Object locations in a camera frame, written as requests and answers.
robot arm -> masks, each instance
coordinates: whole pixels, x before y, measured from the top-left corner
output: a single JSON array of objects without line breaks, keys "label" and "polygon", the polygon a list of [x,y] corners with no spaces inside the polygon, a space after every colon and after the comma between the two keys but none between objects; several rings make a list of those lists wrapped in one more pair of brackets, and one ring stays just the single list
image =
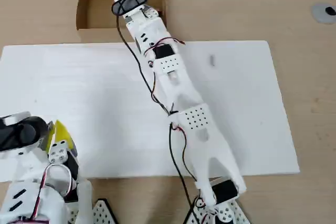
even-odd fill
[{"label": "robot arm", "polygon": [[65,224],[72,212],[77,223],[93,223],[91,184],[79,176],[76,147],[59,121],[29,112],[0,118],[0,166],[2,181],[13,181],[0,224]]},{"label": "robot arm", "polygon": [[146,0],[114,0],[112,12],[125,19],[139,53],[146,57],[159,80],[166,108],[172,108],[169,119],[181,127],[188,139],[187,152],[207,206],[218,204],[209,182],[209,161],[217,159],[224,167],[226,179],[232,180],[241,194],[246,185],[231,149],[218,130],[208,105],[194,88],[179,53],[178,44],[167,31],[158,12]]}]

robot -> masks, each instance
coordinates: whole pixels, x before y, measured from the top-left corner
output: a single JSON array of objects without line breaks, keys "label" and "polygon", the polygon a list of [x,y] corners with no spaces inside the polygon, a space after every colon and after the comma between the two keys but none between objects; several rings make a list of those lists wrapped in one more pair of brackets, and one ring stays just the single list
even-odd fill
[{"label": "robot", "polygon": [[[123,42],[139,65],[153,102],[170,120],[170,151],[184,186],[190,211],[184,223],[246,223],[249,221],[236,199],[246,191],[234,156],[212,117],[210,108],[194,88],[179,53],[183,41],[167,31],[160,14],[147,0],[114,0],[112,12]],[[138,52],[124,39],[119,18],[123,17]],[[150,85],[138,57],[153,70]],[[172,131],[185,138],[185,165],[195,180],[199,195],[191,203],[181,172],[171,150]],[[209,181],[209,161],[217,159],[225,173]],[[117,223],[108,203],[100,200],[92,210],[92,187],[80,176],[77,149],[61,122],[46,123],[23,112],[0,119],[0,165],[13,165],[12,184],[0,211],[2,223]]]}]

wooden table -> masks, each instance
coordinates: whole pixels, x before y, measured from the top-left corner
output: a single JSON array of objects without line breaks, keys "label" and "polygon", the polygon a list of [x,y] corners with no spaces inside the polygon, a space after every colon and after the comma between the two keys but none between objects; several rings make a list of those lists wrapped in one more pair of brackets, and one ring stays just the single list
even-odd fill
[{"label": "wooden table", "polygon": [[[0,0],[0,46],[80,42],[77,0]],[[170,32],[182,40],[266,40],[299,158],[299,175],[245,177],[240,202],[255,224],[335,223],[336,25],[311,17],[336,0],[167,0]],[[182,223],[178,178],[93,179],[120,223]],[[192,181],[187,179],[191,191]],[[0,185],[1,198],[7,184]]]}]

gray circular object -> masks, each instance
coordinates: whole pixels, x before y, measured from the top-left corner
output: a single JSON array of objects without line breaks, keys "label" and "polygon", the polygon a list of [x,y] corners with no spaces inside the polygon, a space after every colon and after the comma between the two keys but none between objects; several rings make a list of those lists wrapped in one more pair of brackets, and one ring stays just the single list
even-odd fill
[{"label": "gray circular object", "polygon": [[336,6],[328,3],[316,3],[311,8],[311,13],[317,22],[323,24],[336,23]]}]

white paper sheet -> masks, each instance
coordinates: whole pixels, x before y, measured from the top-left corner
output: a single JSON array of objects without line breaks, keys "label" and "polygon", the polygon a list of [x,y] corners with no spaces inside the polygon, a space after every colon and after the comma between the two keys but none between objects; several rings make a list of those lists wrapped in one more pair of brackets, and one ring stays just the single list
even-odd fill
[{"label": "white paper sheet", "polygon": [[[268,44],[188,42],[181,52],[241,173],[298,173]],[[152,73],[141,59],[152,83]],[[5,47],[0,90],[1,115],[30,111],[67,126],[86,177],[177,174],[168,149],[169,120],[150,99],[124,44]],[[183,144],[180,134],[174,133],[175,157],[186,174]],[[218,175],[220,168],[214,164],[211,176]]]}]

